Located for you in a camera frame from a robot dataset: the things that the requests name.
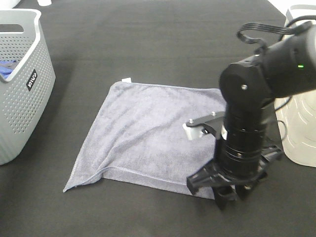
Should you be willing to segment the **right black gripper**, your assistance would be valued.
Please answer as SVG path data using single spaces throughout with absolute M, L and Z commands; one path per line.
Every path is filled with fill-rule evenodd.
M 196 195 L 201 188 L 211 187 L 216 205 L 220 210 L 224 210 L 227 203 L 236 200 L 237 196 L 241 200 L 247 200 L 258 183 L 267 178 L 270 165 L 282 156 L 283 152 L 278 146 L 264 148 L 255 170 L 248 174 L 245 173 L 245 169 L 250 167 L 248 160 L 238 160 L 237 172 L 231 173 L 222 168 L 219 160 L 214 158 L 195 174 L 187 177 L 187 187 L 192 195 Z

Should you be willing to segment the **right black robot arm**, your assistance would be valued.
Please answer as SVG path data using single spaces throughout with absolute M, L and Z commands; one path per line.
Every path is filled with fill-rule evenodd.
M 266 132 L 277 98 L 290 100 L 316 88 L 315 20 L 313 15 L 302 16 L 284 27 L 247 23 L 237 31 L 242 42 L 259 47 L 221 73 L 225 110 L 183 125 L 190 140 L 215 137 L 213 158 L 187 177 L 192 195 L 210 187 L 217 206 L 224 209 L 228 201 L 247 197 L 282 157 L 276 142 L 265 142 Z

